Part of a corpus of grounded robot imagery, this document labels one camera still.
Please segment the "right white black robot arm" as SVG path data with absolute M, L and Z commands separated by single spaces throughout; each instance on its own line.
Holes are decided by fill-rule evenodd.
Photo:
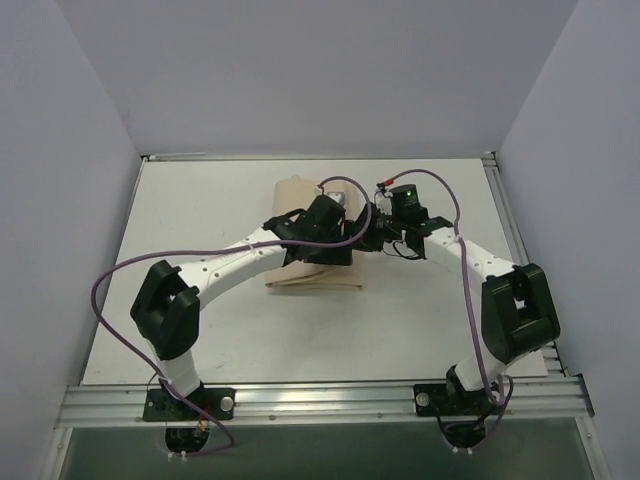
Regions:
M 357 248 L 381 251 L 404 243 L 418 260 L 429 260 L 463 283 L 472 336 L 472 356 L 449 369 L 444 400 L 455 412 L 469 411 L 515 362 L 554 341 L 560 324 L 546 275 L 534 263 L 518 265 L 462 238 L 457 221 L 432 217 L 413 184 L 387 192 L 365 207 L 370 218 Z

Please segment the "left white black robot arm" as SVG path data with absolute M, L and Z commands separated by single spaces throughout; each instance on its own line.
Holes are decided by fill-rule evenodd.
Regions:
M 257 275 L 321 253 L 316 246 L 283 246 L 280 240 L 338 243 L 345 204 L 343 193 L 319 195 L 308 209 L 296 211 L 295 219 L 286 215 L 269 219 L 228 253 L 177 266 L 161 260 L 150 267 L 130 315 L 151 346 L 161 376 L 172 387 L 165 405 L 177 418 L 194 417 L 202 405 L 201 380 L 192 355 L 200 311 Z

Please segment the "beige cloth wrap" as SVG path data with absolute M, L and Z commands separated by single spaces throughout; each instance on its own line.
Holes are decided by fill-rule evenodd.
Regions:
M 307 208 L 316 196 L 318 180 L 299 176 L 280 180 L 275 184 L 272 213 L 285 214 L 296 208 Z M 353 220 L 361 211 L 362 201 L 359 191 L 353 185 L 334 180 L 325 185 L 325 192 L 344 193 L 346 214 Z M 366 287 L 365 256 L 361 252 L 353 254 L 349 266 L 315 265 L 294 262 L 285 267 L 269 271 L 264 276 L 264 284 L 271 289 L 350 289 L 363 290 Z

